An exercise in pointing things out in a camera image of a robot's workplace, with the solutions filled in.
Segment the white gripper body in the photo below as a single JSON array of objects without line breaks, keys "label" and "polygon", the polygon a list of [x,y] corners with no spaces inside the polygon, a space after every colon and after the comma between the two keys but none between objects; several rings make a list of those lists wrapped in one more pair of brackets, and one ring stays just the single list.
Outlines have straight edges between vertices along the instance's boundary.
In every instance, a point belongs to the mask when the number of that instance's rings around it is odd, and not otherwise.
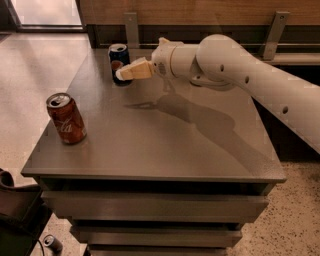
[{"label": "white gripper body", "polygon": [[152,66],[156,74],[166,79],[174,78],[171,69],[171,57],[174,50],[181,45],[182,42],[180,41],[170,41],[164,37],[159,38],[158,46],[151,55]]}]

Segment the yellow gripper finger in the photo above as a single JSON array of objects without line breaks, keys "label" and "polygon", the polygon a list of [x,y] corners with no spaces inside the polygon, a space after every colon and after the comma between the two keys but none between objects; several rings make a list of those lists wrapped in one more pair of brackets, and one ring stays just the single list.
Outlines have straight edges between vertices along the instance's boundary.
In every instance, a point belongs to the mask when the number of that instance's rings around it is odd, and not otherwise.
[{"label": "yellow gripper finger", "polygon": [[138,58],[134,60],[132,63],[129,64],[130,68],[136,68],[136,67],[147,67],[149,64],[149,61],[145,57]]},{"label": "yellow gripper finger", "polygon": [[148,63],[138,63],[135,65],[126,65],[116,71],[116,77],[119,80],[147,79],[152,77],[154,71]]}]

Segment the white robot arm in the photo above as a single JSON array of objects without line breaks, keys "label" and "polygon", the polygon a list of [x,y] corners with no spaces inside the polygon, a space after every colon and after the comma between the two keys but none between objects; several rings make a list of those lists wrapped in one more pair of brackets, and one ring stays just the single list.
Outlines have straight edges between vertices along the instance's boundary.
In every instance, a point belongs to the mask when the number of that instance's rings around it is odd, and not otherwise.
[{"label": "white robot arm", "polygon": [[198,44],[159,39],[151,58],[119,68],[120,80],[183,77],[214,90],[237,86],[320,152],[320,87],[255,58],[233,39],[214,34]]}]

